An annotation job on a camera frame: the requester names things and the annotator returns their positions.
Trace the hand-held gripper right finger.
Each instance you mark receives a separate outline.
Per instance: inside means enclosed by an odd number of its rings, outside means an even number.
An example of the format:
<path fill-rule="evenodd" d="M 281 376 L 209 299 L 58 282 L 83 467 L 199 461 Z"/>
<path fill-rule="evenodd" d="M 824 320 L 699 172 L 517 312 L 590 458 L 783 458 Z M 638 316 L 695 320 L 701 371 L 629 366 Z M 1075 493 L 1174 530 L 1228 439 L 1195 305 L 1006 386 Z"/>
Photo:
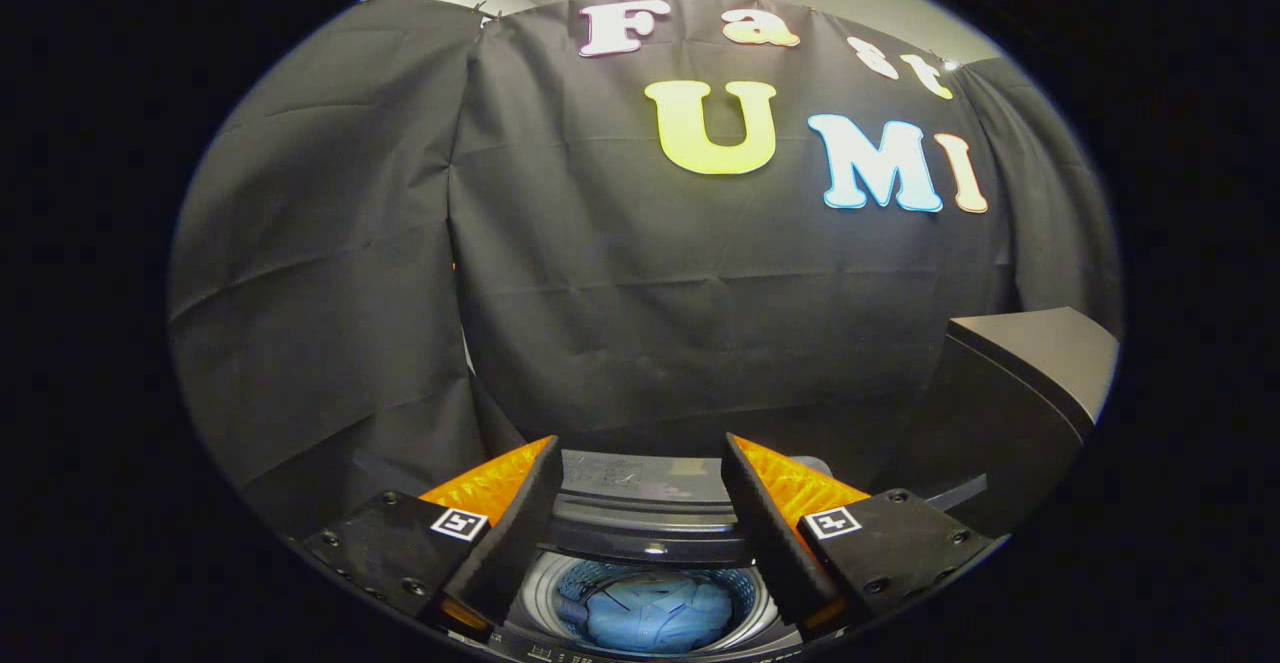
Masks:
<path fill-rule="evenodd" d="M 721 479 L 783 622 L 808 643 L 882 625 L 1005 544 L 902 486 L 868 494 L 731 433 Z"/>

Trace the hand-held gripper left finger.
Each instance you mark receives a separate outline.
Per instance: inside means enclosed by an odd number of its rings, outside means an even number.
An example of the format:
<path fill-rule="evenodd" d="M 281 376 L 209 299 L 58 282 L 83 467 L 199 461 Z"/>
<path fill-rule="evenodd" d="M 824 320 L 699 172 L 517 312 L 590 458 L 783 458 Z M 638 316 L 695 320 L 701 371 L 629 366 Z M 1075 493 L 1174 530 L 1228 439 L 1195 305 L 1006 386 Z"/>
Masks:
<path fill-rule="evenodd" d="M 485 643 L 520 594 L 563 477 L 561 440 L 541 438 L 424 494 L 379 491 L 300 547 L 398 616 Z"/>

